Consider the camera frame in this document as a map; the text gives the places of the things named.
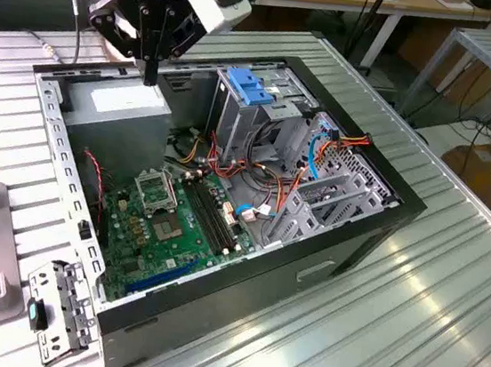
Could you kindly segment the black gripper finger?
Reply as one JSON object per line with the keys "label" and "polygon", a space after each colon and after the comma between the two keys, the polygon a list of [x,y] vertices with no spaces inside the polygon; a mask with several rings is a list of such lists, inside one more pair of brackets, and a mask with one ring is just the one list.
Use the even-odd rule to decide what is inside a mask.
{"label": "black gripper finger", "polygon": [[204,36],[204,32],[204,26],[194,12],[186,14],[164,9],[158,29],[150,85],[157,82],[161,61],[182,56]]}
{"label": "black gripper finger", "polygon": [[116,51],[134,58],[142,82],[150,86],[155,36],[150,10],[139,0],[99,0],[88,10],[89,21]]}

